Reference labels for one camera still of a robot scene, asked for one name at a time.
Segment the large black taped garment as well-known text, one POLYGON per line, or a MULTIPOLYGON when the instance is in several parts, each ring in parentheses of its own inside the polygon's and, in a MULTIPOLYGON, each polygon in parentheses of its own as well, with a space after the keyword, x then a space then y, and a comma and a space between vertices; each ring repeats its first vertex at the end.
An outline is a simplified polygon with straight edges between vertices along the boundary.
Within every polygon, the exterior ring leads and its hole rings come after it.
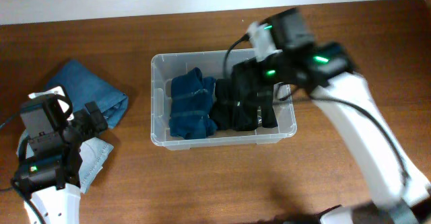
POLYGON ((236 107, 234 130, 251 131, 259 127, 258 110, 261 110, 261 126, 275 128, 278 126, 273 109, 273 86, 264 86, 239 101, 236 107))

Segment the small black taped garment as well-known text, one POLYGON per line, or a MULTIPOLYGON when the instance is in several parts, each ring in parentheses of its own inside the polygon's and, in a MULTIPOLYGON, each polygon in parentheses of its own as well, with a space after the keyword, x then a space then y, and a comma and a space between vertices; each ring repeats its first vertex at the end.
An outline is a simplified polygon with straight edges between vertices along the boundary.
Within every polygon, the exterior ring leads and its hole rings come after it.
POLYGON ((252 131, 258 127, 257 108, 238 98, 230 79, 217 79, 214 94, 209 117, 218 130, 252 131))

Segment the teal taped garment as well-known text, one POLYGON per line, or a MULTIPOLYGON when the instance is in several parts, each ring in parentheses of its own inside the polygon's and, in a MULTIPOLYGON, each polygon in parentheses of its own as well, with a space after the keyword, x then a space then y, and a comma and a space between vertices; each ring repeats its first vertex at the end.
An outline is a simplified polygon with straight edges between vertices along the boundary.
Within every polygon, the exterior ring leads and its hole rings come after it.
POLYGON ((185 140, 205 139, 218 129, 209 117, 216 79, 204 77, 197 67, 171 83, 170 135, 185 140))

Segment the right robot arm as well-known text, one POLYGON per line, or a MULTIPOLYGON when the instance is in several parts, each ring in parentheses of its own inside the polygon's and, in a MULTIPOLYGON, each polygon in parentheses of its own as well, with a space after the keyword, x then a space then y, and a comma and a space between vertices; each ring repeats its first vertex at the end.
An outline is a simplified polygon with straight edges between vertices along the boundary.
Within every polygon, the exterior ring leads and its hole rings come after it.
POLYGON ((291 8, 249 25, 244 41, 254 58, 231 76, 240 104, 265 86, 293 85, 331 121, 358 164, 370 201, 337 205, 289 223, 426 223, 430 181, 413 164, 377 108, 365 78, 337 42, 318 44, 301 13, 291 8))

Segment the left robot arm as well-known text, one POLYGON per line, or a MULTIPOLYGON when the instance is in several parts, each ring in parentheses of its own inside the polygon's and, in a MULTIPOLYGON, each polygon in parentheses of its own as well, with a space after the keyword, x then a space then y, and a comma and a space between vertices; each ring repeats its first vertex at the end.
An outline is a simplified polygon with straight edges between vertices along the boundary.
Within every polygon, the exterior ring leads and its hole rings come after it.
POLYGON ((67 96, 46 94, 21 105, 28 138, 19 148, 19 166, 11 186, 24 201, 31 223, 74 224, 79 221, 80 147, 108 128, 96 102, 69 120, 67 96))

